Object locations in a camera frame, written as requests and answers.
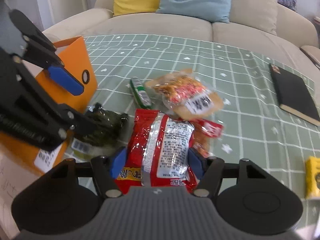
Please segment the black notebook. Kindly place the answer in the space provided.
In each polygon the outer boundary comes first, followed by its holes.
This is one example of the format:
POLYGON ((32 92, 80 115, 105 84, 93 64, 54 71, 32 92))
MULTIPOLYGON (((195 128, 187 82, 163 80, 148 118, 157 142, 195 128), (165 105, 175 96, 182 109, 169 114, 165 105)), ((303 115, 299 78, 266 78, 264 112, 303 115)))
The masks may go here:
POLYGON ((303 79, 274 64, 269 65, 279 107, 315 126, 319 113, 303 79))

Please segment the small red snack packets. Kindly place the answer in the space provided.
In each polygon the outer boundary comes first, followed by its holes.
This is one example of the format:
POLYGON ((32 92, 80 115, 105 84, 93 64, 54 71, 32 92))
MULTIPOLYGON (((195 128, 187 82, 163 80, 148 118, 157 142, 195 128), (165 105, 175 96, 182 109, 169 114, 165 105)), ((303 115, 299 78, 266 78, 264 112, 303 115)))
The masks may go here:
POLYGON ((191 146, 205 158, 213 156, 210 152, 211 139, 221 137, 224 126, 206 119, 189 121, 194 126, 191 146))

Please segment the beige fabric sofa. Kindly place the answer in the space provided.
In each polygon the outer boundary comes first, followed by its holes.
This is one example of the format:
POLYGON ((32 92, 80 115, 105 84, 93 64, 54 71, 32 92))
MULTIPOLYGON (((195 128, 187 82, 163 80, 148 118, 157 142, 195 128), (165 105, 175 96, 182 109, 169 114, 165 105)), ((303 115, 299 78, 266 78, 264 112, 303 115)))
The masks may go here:
POLYGON ((44 34, 51 41, 107 34, 168 35, 247 49, 307 76, 319 65, 315 26, 278 0, 97 0, 92 9, 44 34))

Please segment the beige back cushion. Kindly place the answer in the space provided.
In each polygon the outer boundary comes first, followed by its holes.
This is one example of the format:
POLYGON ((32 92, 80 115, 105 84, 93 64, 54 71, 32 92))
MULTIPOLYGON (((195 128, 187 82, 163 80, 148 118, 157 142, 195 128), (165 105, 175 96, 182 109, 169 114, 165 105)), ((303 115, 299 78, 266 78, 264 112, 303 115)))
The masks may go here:
POLYGON ((232 0, 229 20, 276 35, 277 0, 232 0))

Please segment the orange spicy snack packet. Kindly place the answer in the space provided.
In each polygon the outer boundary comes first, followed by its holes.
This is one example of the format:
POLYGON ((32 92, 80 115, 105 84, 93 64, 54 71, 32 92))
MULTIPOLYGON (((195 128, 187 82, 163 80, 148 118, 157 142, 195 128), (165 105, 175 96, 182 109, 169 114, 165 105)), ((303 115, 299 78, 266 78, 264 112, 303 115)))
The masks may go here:
POLYGON ((206 118, 224 106, 216 90, 191 68, 147 81, 145 86, 160 94, 165 106, 183 120, 206 118))

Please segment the orange cardboard box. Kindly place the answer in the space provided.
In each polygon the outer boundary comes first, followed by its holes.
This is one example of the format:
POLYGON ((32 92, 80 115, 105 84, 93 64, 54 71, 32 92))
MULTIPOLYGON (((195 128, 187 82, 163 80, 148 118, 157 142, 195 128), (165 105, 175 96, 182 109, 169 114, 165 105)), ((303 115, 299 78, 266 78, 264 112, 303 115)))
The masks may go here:
MULTIPOLYGON (((75 110, 84 114, 84 111, 97 89, 97 81, 87 53, 85 40, 76 36, 66 40, 57 41, 55 46, 59 49, 58 57, 65 68, 84 86, 84 92, 74 96, 50 77, 47 69, 34 75, 38 83, 50 97, 67 114, 68 110, 75 110)), ((73 131, 67 130, 67 138, 52 151, 43 150, 25 141, 17 139, 1 131, 1 158, 10 159, 21 168, 41 175, 58 164, 71 142, 73 131)))

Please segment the green white candy pack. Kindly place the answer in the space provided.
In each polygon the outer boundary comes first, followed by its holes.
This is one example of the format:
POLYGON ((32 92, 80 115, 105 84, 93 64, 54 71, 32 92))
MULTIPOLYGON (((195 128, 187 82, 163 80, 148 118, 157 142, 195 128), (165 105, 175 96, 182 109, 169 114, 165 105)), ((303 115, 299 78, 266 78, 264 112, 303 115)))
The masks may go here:
POLYGON ((132 77, 130 88, 139 108, 152 109, 152 101, 138 77, 132 77))

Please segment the yellow tissue pack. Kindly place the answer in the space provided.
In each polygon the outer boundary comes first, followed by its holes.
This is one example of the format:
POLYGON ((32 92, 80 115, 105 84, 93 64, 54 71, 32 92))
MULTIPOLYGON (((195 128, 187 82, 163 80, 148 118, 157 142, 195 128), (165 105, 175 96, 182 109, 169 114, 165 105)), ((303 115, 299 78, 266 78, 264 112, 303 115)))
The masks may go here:
POLYGON ((310 156, 305 162, 305 183, 306 199, 320 198, 319 175, 320 175, 319 158, 310 156))

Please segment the dark green seaweed packet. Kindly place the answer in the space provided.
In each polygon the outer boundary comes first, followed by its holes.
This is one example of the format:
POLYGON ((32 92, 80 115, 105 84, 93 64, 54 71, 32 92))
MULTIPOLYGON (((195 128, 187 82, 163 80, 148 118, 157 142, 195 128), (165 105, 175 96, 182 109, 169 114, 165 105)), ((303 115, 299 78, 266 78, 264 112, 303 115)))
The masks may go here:
POLYGON ((92 131, 83 130, 82 134, 75 132, 74 137, 96 147, 114 145, 129 122, 128 114, 105 110, 98 102, 85 113, 85 116, 95 124, 95 128, 92 131))

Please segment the green grid tablecloth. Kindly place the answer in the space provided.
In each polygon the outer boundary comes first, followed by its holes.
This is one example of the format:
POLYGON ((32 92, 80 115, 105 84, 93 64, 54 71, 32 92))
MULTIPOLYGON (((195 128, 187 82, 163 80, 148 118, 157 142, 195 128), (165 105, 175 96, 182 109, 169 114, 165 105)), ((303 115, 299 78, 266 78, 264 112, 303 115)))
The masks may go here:
POLYGON ((277 105, 269 65, 274 59, 241 48, 186 38, 122 34, 84 39, 98 88, 92 102, 133 117, 133 77, 142 82, 192 69, 197 82, 182 103, 193 113, 223 101, 210 120, 223 124, 212 153, 226 161, 252 159, 299 196, 304 196, 308 157, 319 156, 319 128, 277 105))

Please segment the large red snack bag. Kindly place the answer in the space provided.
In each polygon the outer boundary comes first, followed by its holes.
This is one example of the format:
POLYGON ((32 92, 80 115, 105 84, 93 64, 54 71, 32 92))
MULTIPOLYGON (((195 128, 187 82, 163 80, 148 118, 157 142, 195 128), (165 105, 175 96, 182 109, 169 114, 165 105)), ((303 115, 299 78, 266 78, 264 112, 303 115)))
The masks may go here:
POLYGON ((151 109, 137 109, 127 159, 116 178, 123 194, 133 186, 183 186, 191 192, 197 185, 188 165, 188 150, 195 127, 151 109))

